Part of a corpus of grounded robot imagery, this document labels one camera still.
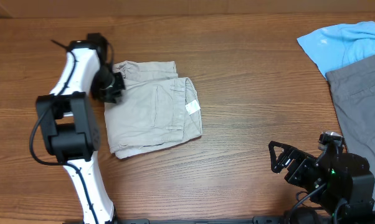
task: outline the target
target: gray fabric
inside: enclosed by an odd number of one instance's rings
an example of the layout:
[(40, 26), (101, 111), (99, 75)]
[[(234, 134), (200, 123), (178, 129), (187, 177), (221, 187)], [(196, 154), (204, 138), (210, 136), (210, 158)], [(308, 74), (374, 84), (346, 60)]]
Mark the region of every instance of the gray fabric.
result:
[(105, 104), (110, 151), (120, 159), (184, 143), (202, 134), (200, 110), (189, 78), (178, 78), (174, 62), (122, 62), (113, 67), (125, 79), (122, 101)]
[(375, 176), (375, 55), (326, 77), (348, 152), (365, 157)]

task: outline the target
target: dark gray cloth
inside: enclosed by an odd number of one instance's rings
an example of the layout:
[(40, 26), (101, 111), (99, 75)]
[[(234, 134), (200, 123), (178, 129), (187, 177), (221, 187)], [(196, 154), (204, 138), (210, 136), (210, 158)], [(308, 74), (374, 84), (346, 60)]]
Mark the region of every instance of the dark gray cloth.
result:
[(375, 55), (326, 77), (348, 152), (365, 157), (375, 177)]

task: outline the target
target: wood grain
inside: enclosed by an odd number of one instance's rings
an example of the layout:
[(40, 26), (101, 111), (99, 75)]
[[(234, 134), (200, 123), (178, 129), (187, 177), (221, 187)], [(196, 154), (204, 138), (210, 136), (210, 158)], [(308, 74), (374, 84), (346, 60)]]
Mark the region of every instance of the wood grain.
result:
[[(121, 218), (248, 218), (281, 214), (300, 190), (271, 172), (269, 141), (318, 155), (320, 132), (339, 131), (328, 85), (296, 38), (370, 20), (375, 13), (0, 19), (0, 223), (82, 218), (68, 175), (37, 164), (27, 149), (36, 97), (65, 65), (50, 39), (101, 32), (116, 62), (175, 60), (198, 92), (201, 138), (123, 160), (110, 154), (103, 105), (93, 102), (100, 169)], [(36, 151), (54, 159), (40, 134)]]

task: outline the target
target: tabletop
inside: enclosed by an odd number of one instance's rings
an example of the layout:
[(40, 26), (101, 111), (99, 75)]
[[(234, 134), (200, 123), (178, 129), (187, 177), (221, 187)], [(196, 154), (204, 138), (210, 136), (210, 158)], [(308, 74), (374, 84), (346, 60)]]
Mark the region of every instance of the tabletop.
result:
[[(329, 86), (296, 38), (321, 27), (375, 21), (375, 13), (0, 19), (0, 223), (81, 220), (70, 177), (36, 163), (28, 139), (35, 100), (59, 80), (68, 44), (100, 32), (115, 61), (172, 61), (201, 105), (203, 135), (117, 159), (103, 104), (99, 166), (120, 218), (151, 220), (281, 215), (298, 187), (270, 170), (271, 140), (315, 156), (322, 131), (339, 131)], [(40, 131), (37, 155), (47, 161)]]

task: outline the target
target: wooden surface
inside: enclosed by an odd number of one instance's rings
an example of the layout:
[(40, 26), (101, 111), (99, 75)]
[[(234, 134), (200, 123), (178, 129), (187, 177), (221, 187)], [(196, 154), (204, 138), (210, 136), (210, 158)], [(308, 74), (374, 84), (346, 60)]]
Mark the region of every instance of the wooden surface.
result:
[[(296, 38), (370, 20), (375, 13), (0, 20), (0, 223), (82, 218), (66, 172), (36, 163), (27, 147), (36, 97), (65, 65), (50, 39), (101, 32), (116, 62), (175, 60), (198, 92), (202, 138), (123, 160), (110, 154), (103, 105), (93, 102), (99, 165), (121, 218), (248, 218), (282, 214), (300, 190), (271, 172), (269, 141), (317, 156), (320, 132), (339, 131), (328, 85)], [(40, 133), (36, 151), (53, 160)]]

